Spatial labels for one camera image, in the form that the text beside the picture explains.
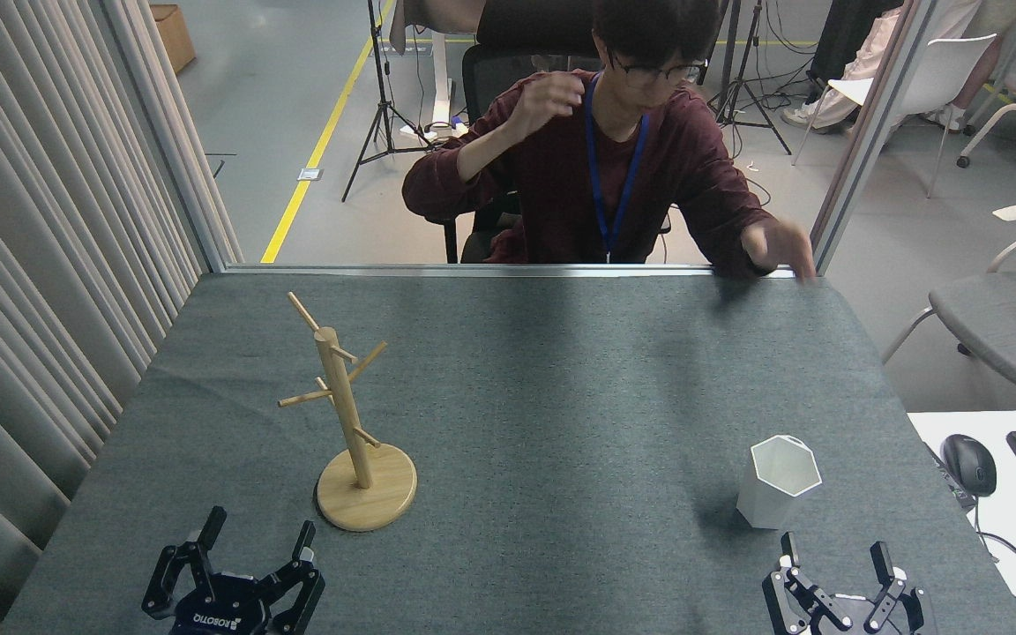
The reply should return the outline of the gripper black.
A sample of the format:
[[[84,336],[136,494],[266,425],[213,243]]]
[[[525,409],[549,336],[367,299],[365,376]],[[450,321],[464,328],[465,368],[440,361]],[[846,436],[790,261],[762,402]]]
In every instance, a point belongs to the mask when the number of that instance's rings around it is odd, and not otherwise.
[[[763,590],[774,634],[929,634],[930,607],[920,588],[904,588],[886,542],[870,557],[880,583],[875,598],[828,594],[803,573],[793,532],[783,532],[777,567]]]
[[[311,550],[314,522],[303,522],[289,563],[254,579],[211,570],[209,551],[226,518],[225,509],[215,505],[194,539],[161,551],[142,609],[152,618],[175,616],[173,634],[303,634],[325,588]],[[190,567],[195,587],[175,608],[174,588],[184,566]],[[294,604],[272,615],[273,604],[296,586]]]

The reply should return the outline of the person's left hand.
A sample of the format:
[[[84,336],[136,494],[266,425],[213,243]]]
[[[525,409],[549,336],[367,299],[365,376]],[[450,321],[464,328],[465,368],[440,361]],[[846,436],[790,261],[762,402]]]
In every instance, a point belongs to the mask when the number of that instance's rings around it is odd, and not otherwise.
[[[771,218],[747,225],[741,242],[747,257],[758,269],[773,270],[786,265],[798,279],[818,277],[810,238],[793,223]]]

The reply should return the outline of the person's right hand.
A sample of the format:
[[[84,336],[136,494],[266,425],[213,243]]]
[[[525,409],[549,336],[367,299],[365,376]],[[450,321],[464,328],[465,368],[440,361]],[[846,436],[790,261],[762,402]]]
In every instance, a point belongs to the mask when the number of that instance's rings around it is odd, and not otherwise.
[[[516,144],[539,131],[552,119],[572,116],[582,105],[584,96],[584,85],[570,72],[543,75],[524,85],[511,116],[501,129],[512,144]]]

